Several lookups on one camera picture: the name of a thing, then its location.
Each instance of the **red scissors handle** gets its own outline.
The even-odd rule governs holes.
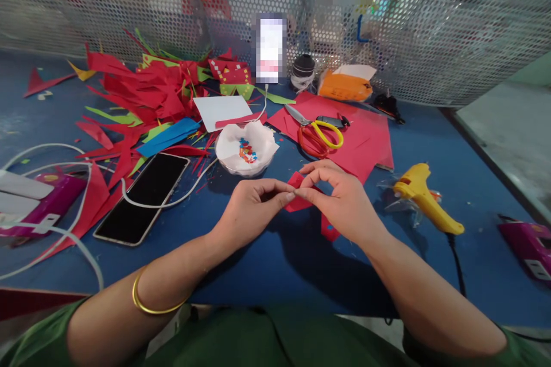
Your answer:
[[[314,143],[320,149],[320,151],[316,152],[304,145],[303,135],[306,135],[309,141]],[[325,142],[323,142],[323,140],[321,140],[321,138],[317,134],[312,133],[312,131],[308,129],[307,126],[301,126],[298,129],[298,144],[301,146],[302,150],[304,150],[308,155],[315,158],[324,159],[327,157],[327,155],[329,155],[329,148],[327,147]]]

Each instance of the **perforated metal screen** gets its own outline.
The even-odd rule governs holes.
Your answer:
[[[373,84],[398,98],[463,106],[551,50],[551,0],[375,0],[356,39],[358,6],[316,0],[0,0],[0,47],[83,56],[84,42],[127,61],[147,42],[198,58],[231,46],[250,62],[258,11],[287,13],[288,64],[302,53],[318,72],[342,63],[378,68]]]

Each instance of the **black cable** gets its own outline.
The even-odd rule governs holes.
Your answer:
[[[461,264],[459,263],[459,257],[457,251],[455,250],[455,235],[446,233],[448,237],[449,247],[452,249],[453,258],[455,259],[455,267],[457,268],[457,278],[459,279],[459,291],[461,295],[467,298],[467,290],[465,289],[465,281],[463,280],[463,271],[461,270]]]
[[[455,267],[457,268],[457,278],[459,279],[459,291],[461,292],[461,295],[463,297],[467,298],[467,291],[465,289],[465,281],[463,280],[463,271],[461,270],[461,264],[459,263],[459,257],[457,255],[457,251],[455,250],[455,235],[450,234],[450,233],[446,233],[446,236],[448,237],[448,244],[449,244],[449,247],[452,249],[453,258],[455,259]],[[536,338],[536,337],[531,337],[529,335],[516,333],[514,331],[511,331],[511,332],[513,334],[521,337],[521,338],[524,338],[524,339],[527,339],[527,340],[530,340],[530,341],[536,341],[536,342],[540,342],[540,343],[551,343],[551,338]]]

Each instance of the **gold bangle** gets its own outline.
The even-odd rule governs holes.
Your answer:
[[[139,297],[138,297],[138,281],[139,281],[139,278],[142,276],[143,272],[145,271],[145,269],[147,268],[147,266],[145,266],[139,273],[138,273],[138,276],[136,277],[136,280],[134,280],[134,286],[132,287],[132,300],[134,301],[134,305],[136,306],[136,308],[138,308],[139,310],[142,310],[143,312],[147,313],[147,314],[152,314],[152,315],[162,315],[162,314],[168,314],[168,313],[171,313],[172,311],[175,311],[177,309],[179,309],[182,305],[184,305],[184,303],[188,300],[188,298],[191,296],[188,295],[185,300],[183,300],[180,304],[178,304],[177,306],[174,306],[172,308],[169,308],[168,310],[160,310],[160,311],[157,311],[157,310],[150,310],[149,308],[147,308],[146,306],[144,306],[141,301],[139,300]]]

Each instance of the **hand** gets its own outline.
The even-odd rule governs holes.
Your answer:
[[[277,179],[241,181],[231,195],[213,235],[236,251],[258,237],[295,195],[294,188]]]
[[[379,236],[388,234],[356,177],[329,159],[304,165],[299,172],[308,176],[294,192],[316,205],[345,238],[364,248]],[[320,181],[331,184],[331,196],[312,189]]]

